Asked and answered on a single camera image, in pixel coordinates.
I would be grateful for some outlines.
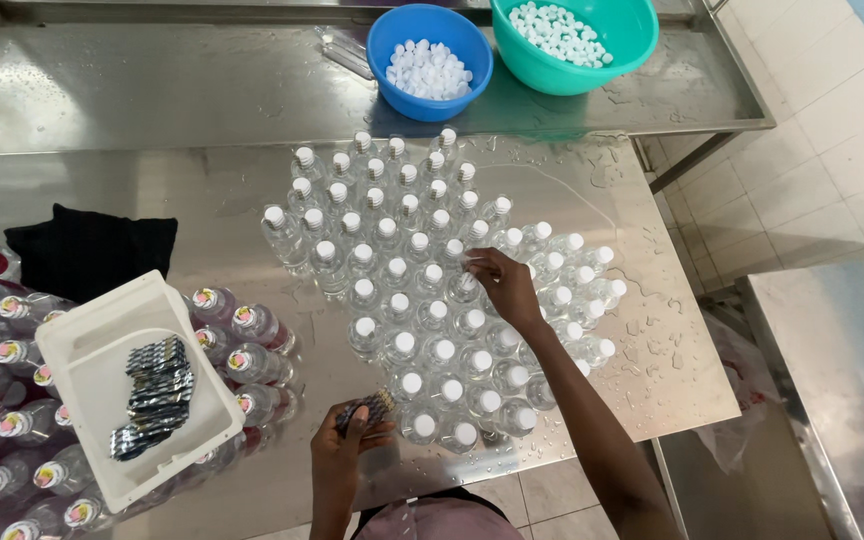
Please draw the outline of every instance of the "bottle cap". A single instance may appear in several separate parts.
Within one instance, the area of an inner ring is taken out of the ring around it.
[[[516,345],[519,345],[520,341],[522,341],[522,336],[519,335],[515,328],[509,326],[503,328],[498,334],[498,340],[504,347],[515,347]]]
[[[565,237],[565,247],[571,251],[581,249],[585,243],[586,240],[578,232],[572,232],[569,236]]]
[[[552,303],[556,306],[564,306],[572,301],[572,291],[568,287],[556,287],[552,294]]]
[[[506,379],[513,387],[521,387],[529,382],[529,370],[525,366],[515,366],[509,370]]]
[[[479,395],[479,406],[486,412],[493,412],[502,406],[502,396],[496,390],[486,390]]]
[[[628,290],[629,288],[625,286],[625,281],[622,279],[613,279],[608,282],[608,293],[612,296],[622,296]]]
[[[423,378],[420,374],[410,371],[402,376],[402,389],[407,394],[416,394],[423,389]]]
[[[592,252],[595,262],[599,264],[609,264],[616,257],[616,253],[609,246],[602,246]]]
[[[366,191],[366,203],[370,209],[375,210],[381,207],[384,201],[385,193],[383,193],[378,187],[370,187],[368,191]]]
[[[450,378],[441,385],[441,395],[450,402],[457,402],[462,397],[462,382]]]
[[[445,242],[445,254],[451,259],[455,259],[462,255],[463,248],[465,248],[465,246],[462,245],[462,240],[458,238],[452,238]]]
[[[349,189],[344,183],[335,181],[328,187],[328,200],[333,204],[344,203],[347,197],[349,197]]]
[[[435,433],[435,420],[427,414],[419,414],[415,417],[413,428],[420,437],[431,436]]]
[[[492,355],[487,350],[476,350],[472,354],[472,365],[477,371],[485,371],[492,367]]]
[[[426,251],[429,247],[429,237],[425,232],[416,232],[409,240],[409,247],[413,251]]]
[[[369,244],[359,244],[352,248],[352,256],[358,264],[366,264],[372,259],[373,249]]]
[[[565,325],[565,337],[569,341],[575,341],[582,338],[582,325],[579,323],[568,323]]]
[[[566,263],[566,258],[560,252],[552,251],[545,258],[545,263],[548,265],[549,270],[558,270]]]
[[[365,277],[355,281],[355,294],[359,295],[360,298],[372,296],[372,293],[374,292],[376,292],[376,286]]]
[[[449,213],[441,208],[432,212],[432,225],[436,229],[444,229],[449,225]]]
[[[372,317],[362,317],[355,321],[355,334],[365,338],[376,331],[376,321]]]
[[[455,345],[448,339],[439,339],[435,344],[435,356],[440,361],[447,361],[455,355]]]
[[[409,351],[412,351],[415,346],[416,338],[407,331],[401,331],[395,337],[395,349],[400,353],[408,353]]]
[[[595,279],[595,270],[591,266],[580,266],[575,269],[575,281],[585,285]]]
[[[545,221],[539,221],[535,224],[535,237],[539,240],[545,240],[552,234],[552,226]]]
[[[346,212],[342,216],[342,230],[348,235],[358,233],[361,225],[362,217],[355,212]]]
[[[405,268],[405,261],[399,257],[393,258],[389,261],[389,272],[392,276],[401,277],[405,274]]]
[[[285,212],[282,211],[281,206],[269,206],[265,208],[265,215],[263,217],[276,229],[281,229],[285,225]]]
[[[459,441],[462,446],[475,444],[479,438],[479,431],[469,422],[456,423],[455,430],[452,432],[455,440]]]
[[[531,408],[522,407],[515,411],[515,423],[523,430],[531,430],[536,426],[539,416]]]
[[[479,329],[486,324],[486,314],[481,309],[472,309],[465,314],[465,321],[472,328]]]
[[[292,180],[292,189],[301,195],[302,199],[307,199],[312,194],[312,182],[309,178],[298,177]]]
[[[429,313],[437,319],[445,319],[449,314],[449,308],[444,301],[435,300],[429,305]]]
[[[505,243],[514,248],[522,242],[522,231],[512,227],[505,231]]]

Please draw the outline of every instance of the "green bowl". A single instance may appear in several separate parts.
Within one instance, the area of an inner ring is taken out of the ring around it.
[[[651,0],[535,1],[536,7],[561,6],[591,27],[613,60],[607,67],[583,67],[547,55],[512,26],[509,13],[522,0],[489,0],[495,43],[509,71],[539,92],[571,96],[597,89],[645,63],[659,41],[659,19]]]

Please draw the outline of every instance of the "empty plastic bottle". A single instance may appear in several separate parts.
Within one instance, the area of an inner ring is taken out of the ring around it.
[[[29,508],[18,521],[10,523],[1,540],[61,540],[68,534],[66,509],[72,497],[48,497]]]
[[[445,415],[438,429],[438,446],[452,454],[465,454],[475,448],[479,430],[473,419],[462,413]]]
[[[582,253],[582,246],[585,243],[586,240],[578,232],[559,234],[549,240],[548,250],[561,253],[565,261],[572,264]]]
[[[499,408],[495,428],[499,433],[510,437],[524,437],[532,433],[538,420],[539,415],[532,410],[528,401],[510,398]]]
[[[415,232],[405,245],[405,263],[419,266],[432,259],[429,237],[425,232]]]
[[[465,250],[484,248],[489,242],[487,239],[488,234],[489,224],[481,219],[476,219],[471,225],[462,227],[462,230],[459,232],[459,240],[462,240]]]
[[[445,298],[455,304],[471,304],[479,299],[482,285],[469,272],[449,276],[445,284]]]
[[[195,337],[205,357],[215,366],[226,365],[229,354],[241,343],[231,331],[216,325],[205,325],[195,330]]]
[[[228,327],[237,308],[233,291],[224,287],[201,288],[192,293],[198,320],[206,325]]]
[[[532,258],[528,262],[529,266],[535,271],[532,279],[546,285],[555,283],[558,280],[559,273],[565,263],[566,259],[558,251],[549,253],[537,252],[532,255]]]
[[[242,305],[232,314],[232,335],[256,343],[279,355],[288,355],[296,345],[296,335],[272,310],[261,303]]]
[[[504,253],[509,259],[519,257],[519,245],[522,243],[522,231],[515,227],[499,229],[492,233],[492,247]]]
[[[505,359],[513,355],[522,342],[522,336],[508,323],[500,322],[486,332],[486,347],[496,359]]]
[[[349,287],[349,269],[329,240],[318,242],[312,254],[312,267],[316,271],[316,283],[326,298],[338,296]]]
[[[512,199],[506,195],[499,195],[494,201],[482,204],[479,219],[488,224],[491,230],[509,228],[509,211],[512,209]]]
[[[378,360],[384,340],[382,325],[372,317],[352,319],[348,324],[348,344],[355,356],[363,362]]]
[[[618,306],[619,299],[628,290],[622,279],[598,277],[588,287],[588,298],[598,298],[605,305],[606,310],[611,310]]]
[[[529,407],[537,411],[550,411],[555,409],[555,396],[552,388],[544,374],[533,374],[525,383],[525,401]]]
[[[348,254],[346,266],[351,279],[372,279],[378,275],[378,256],[369,244],[358,244]]]
[[[595,330],[599,317],[606,314],[606,304],[602,300],[576,299],[568,305],[568,318],[582,327],[582,330]]]
[[[488,380],[477,380],[465,386],[465,405],[477,420],[490,420],[502,405],[502,396]]]
[[[385,360],[397,366],[412,365],[419,349],[416,347],[416,338],[410,331],[402,330],[399,333],[391,333],[385,340]]]
[[[31,377],[42,365],[34,339],[7,339],[0,343],[0,364],[17,377]]]
[[[35,469],[32,481],[55,495],[75,495],[95,481],[81,444],[63,448]]]
[[[310,246],[331,237],[332,221],[318,208],[309,208],[302,216],[302,235]]]
[[[401,257],[394,257],[379,272],[379,287],[388,291],[402,291],[409,286],[408,265]]]
[[[411,366],[393,368],[389,375],[389,389],[391,397],[398,403],[414,401],[424,395],[423,376],[419,370]]]
[[[284,386],[244,384],[235,399],[246,413],[244,428],[272,422],[285,422],[296,414],[296,394]]]
[[[444,334],[433,333],[422,344],[421,360],[429,371],[445,370],[455,359],[455,344]]]
[[[439,411],[454,411],[464,405],[462,396],[465,385],[458,374],[445,372],[432,375],[429,381],[429,394],[432,403]]]
[[[417,401],[398,412],[398,430],[412,444],[427,445],[439,434],[438,413],[428,401]]]
[[[311,146],[299,146],[295,149],[293,156],[293,178],[304,177],[317,186],[322,186],[325,183],[329,169]]]
[[[399,226],[393,219],[386,217],[375,224],[371,236],[372,249],[379,253],[394,253],[401,243]]]
[[[411,193],[402,196],[395,213],[395,223],[402,235],[411,236],[423,226],[423,214],[419,211],[419,199]]]
[[[271,246],[271,252],[291,273],[306,266],[309,249],[299,220],[285,213],[280,206],[269,206],[262,217],[262,235]]]
[[[17,411],[7,412],[0,420],[0,436],[11,438],[21,447],[35,447],[52,438],[56,425],[55,399],[36,399]]]
[[[492,363],[488,350],[468,345],[459,354],[458,372],[469,381],[484,381],[492,376]]]
[[[239,385],[285,385],[292,381],[292,362],[256,343],[243,343],[228,354],[225,373]]]
[[[486,314],[474,305],[460,307],[452,311],[448,325],[448,335],[456,343],[475,341],[482,337]]]
[[[514,358],[502,358],[492,369],[492,382],[503,396],[522,393],[529,382],[529,369]]]
[[[532,254],[546,251],[552,226],[545,221],[522,227],[522,241],[519,243],[519,260],[528,261]]]
[[[434,259],[442,269],[462,270],[462,253],[464,252],[465,246],[462,245],[462,240],[452,238],[446,242],[438,242]]]
[[[430,263],[418,268],[412,286],[414,298],[443,298],[446,284],[442,276],[442,266],[438,264]]]
[[[382,295],[378,293],[372,280],[367,277],[356,280],[351,294],[348,295],[348,308],[357,314],[375,313],[381,302]]]

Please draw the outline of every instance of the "packaged bottles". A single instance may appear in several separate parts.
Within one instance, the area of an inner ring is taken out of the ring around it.
[[[288,355],[296,345],[296,335],[292,330],[261,303],[242,305],[235,310],[232,314],[232,334],[235,338],[257,343],[280,355]]]
[[[198,289],[192,293],[192,304],[198,320],[206,325],[227,327],[232,324],[236,308],[233,291],[224,287]]]
[[[442,267],[438,264],[431,263],[420,267],[415,272],[413,279],[412,292],[414,298],[442,298],[445,289],[442,275]]]
[[[396,402],[408,403],[422,395],[423,384],[423,376],[416,368],[402,366],[390,371],[389,384],[386,387]]]
[[[499,394],[515,396],[529,382],[529,370],[514,358],[502,358],[492,369],[492,382]]]
[[[349,270],[329,240],[318,242],[312,254],[312,267],[316,271],[316,284],[326,298],[338,296],[349,286]]]
[[[239,385],[285,385],[292,380],[292,362],[256,343],[243,343],[228,355],[228,376]]]
[[[348,254],[348,275],[351,279],[373,278],[378,274],[378,257],[369,244],[358,244]]]
[[[482,336],[486,314],[475,306],[461,307],[452,311],[448,334],[456,342],[475,341]]]
[[[425,300],[415,310],[415,323],[420,331],[444,333],[449,308],[442,300]]]
[[[592,281],[588,290],[591,298],[598,298],[605,305],[606,310],[611,310],[618,306],[619,299],[628,291],[628,288],[622,279],[599,277]]]
[[[508,323],[493,325],[486,332],[486,347],[496,359],[510,357],[519,348],[522,336]]]
[[[351,294],[348,295],[348,307],[353,313],[374,313],[381,302],[382,296],[372,281],[366,277],[356,280]]]
[[[599,317],[606,314],[606,304],[602,300],[572,300],[568,305],[568,318],[579,323],[582,330],[595,330]]]
[[[240,343],[229,330],[215,325],[205,325],[195,330],[195,337],[205,357],[214,366],[225,365],[229,354]]]
[[[308,262],[309,250],[299,221],[294,215],[282,211],[281,207],[269,206],[265,209],[262,235],[286,270],[295,272]]]
[[[52,438],[59,428],[56,425],[55,399],[36,399],[20,410],[6,413],[0,420],[0,436],[11,438],[21,447],[35,447]]]
[[[405,440],[427,445],[438,435],[438,414],[430,403],[418,401],[403,406],[398,413],[398,430]]]
[[[374,362],[382,352],[382,326],[372,317],[359,317],[348,324],[348,344],[363,362]]]
[[[383,351],[385,360],[397,366],[412,365],[419,352],[416,348],[416,338],[412,332],[404,330],[390,334],[386,338]]]
[[[432,376],[429,393],[437,410],[453,411],[462,406],[465,386],[457,374],[439,373]]]
[[[63,448],[35,469],[32,481],[55,495],[75,495],[95,481],[81,444]]]
[[[533,374],[525,383],[525,401],[536,411],[555,409],[555,396],[552,395],[552,388],[544,374]]]
[[[519,243],[519,259],[528,261],[532,254],[546,251],[552,226],[545,221],[522,227],[522,241]]]
[[[510,398],[499,408],[495,428],[510,437],[524,437],[532,433],[538,419],[525,399]]]
[[[469,272],[454,274],[445,284],[445,298],[455,304],[471,304],[479,299],[482,285]]]
[[[438,446],[453,454],[465,454],[475,448],[479,430],[465,414],[448,414],[438,430]]]
[[[389,301],[382,304],[382,319],[390,327],[407,326],[412,320],[409,297],[401,292],[391,295]]]
[[[0,364],[17,377],[31,377],[42,365],[34,339],[6,339],[0,343]]]
[[[235,399],[246,413],[245,428],[285,422],[296,414],[296,394],[284,386],[244,384]]]
[[[459,354],[458,371],[469,381],[485,381],[492,376],[492,355],[477,344],[469,345]]]
[[[558,251],[549,253],[537,252],[529,259],[529,266],[535,271],[533,280],[538,280],[543,284],[555,283],[559,278],[559,272],[562,269],[566,259]]]
[[[405,246],[405,262],[416,266],[426,264],[432,259],[429,250],[429,237],[424,232],[415,232]]]

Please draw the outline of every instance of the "sealed bottle cap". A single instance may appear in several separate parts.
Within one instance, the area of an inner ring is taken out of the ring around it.
[[[476,350],[472,355],[472,365],[476,371],[485,371],[492,367],[492,355],[487,350]]]
[[[531,408],[522,407],[515,411],[515,423],[523,430],[531,430],[536,426],[539,416]]]
[[[440,361],[447,361],[455,355],[455,345],[448,339],[440,339],[435,344],[435,356]]]
[[[628,287],[625,286],[625,281],[622,279],[613,279],[608,282],[608,293],[612,296],[622,296],[628,290]]]
[[[564,306],[572,301],[572,291],[568,287],[556,287],[552,294],[552,302],[556,306]]]
[[[459,441],[462,446],[474,445],[479,438],[479,431],[469,422],[456,423],[455,430],[452,432],[455,440]]]
[[[535,237],[539,240],[545,240],[552,234],[552,226],[545,221],[539,221],[535,224]]]
[[[521,387],[529,382],[529,370],[525,366],[515,366],[509,370],[507,379],[513,387]]]
[[[401,277],[405,274],[405,261],[400,257],[393,258],[389,261],[389,272],[392,276]]]
[[[416,394],[423,389],[423,378],[414,371],[410,371],[402,376],[402,389],[407,394]]]
[[[496,390],[486,390],[479,396],[479,406],[486,412],[493,412],[502,406],[502,396]]]
[[[429,237],[425,232],[416,232],[409,240],[409,246],[413,251],[426,251],[429,247]]]
[[[522,231],[512,227],[505,231],[505,243],[510,247],[516,247],[522,242]]]
[[[427,414],[419,414],[415,417],[413,427],[418,436],[431,436],[435,433],[435,420]]]
[[[558,270],[566,263],[566,258],[560,252],[552,251],[545,258],[545,263],[548,265],[549,270]]]
[[[572,232],[565,238],[565,247],[571,251],[582,248],[582,245],[585,243],[586,240],[584,240],[582,234],[579,234],[578,232]]]
[[[376,321],[372,317],[362,317],[355,321],[355,334],[365,338],[369,334],[376,331]]]
[[[522,336],[513,327],[503,328],[498,334],[498,339],[505,347],[515,347],[522,341]]]
[[[450,378],[449,380],[443,382],[441,384],[441,395],[447,401],[459,401],[459,398],[462,397],[462,382],[459,382],[454,378]]]
[[[616,257],[616,253],[609,246],[602,246],[592,252],[596,263],[609,264]]]
[[[395,337],[395,349],[400,353],[408,353],[416,346],[416,338],[407,331],[401,331]]]
[[[465,321],[474,329],[482,328],[486,324],[486,314],[481,309],[472,309],[465,314]]]
[[[376,291],[376,286],[372,284],[371,281],[366,279],[365,277],[355,281],[355,294],[359,295],[359,297],[367,297],[371,296],[373,292]]]
[[[565,338],[569,341],[582,338],[582,332],[582,325],[579,323],[568,323],[565,325]]]
[[[437,319],[445,319],[446,315],[449,314],[449,308],[446,307],[444,301],[435,300],[431,305],[429,305],[429,313]]]

